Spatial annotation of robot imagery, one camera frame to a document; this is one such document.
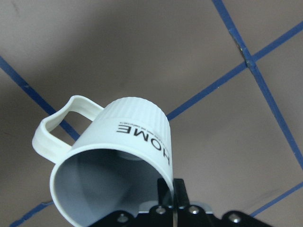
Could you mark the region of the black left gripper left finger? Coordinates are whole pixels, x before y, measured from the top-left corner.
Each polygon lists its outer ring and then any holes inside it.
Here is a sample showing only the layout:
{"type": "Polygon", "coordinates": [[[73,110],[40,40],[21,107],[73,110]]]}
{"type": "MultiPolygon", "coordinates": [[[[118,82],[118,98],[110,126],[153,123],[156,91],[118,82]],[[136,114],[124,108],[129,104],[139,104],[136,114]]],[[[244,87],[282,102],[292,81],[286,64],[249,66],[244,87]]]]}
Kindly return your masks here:
{"type": "Polygon", "coordinates": [[[163,178],[157,180],[158,204],[168,208],[173,208],[173,197],[171,191],[163,178]]]}

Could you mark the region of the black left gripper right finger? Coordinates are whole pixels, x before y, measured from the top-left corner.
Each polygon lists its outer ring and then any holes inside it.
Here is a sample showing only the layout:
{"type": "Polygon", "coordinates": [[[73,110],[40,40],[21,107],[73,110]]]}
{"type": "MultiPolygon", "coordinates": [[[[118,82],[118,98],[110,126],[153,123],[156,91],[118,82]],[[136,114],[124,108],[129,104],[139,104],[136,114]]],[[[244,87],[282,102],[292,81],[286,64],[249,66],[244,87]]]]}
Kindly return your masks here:
{"type": "Polygon", "coordinates": [[[184,209],[189,205],[189,198],[185,182],[181,178],[175,178],[173,180],[174,187],[174,205],[177,209],[184,209]]]}

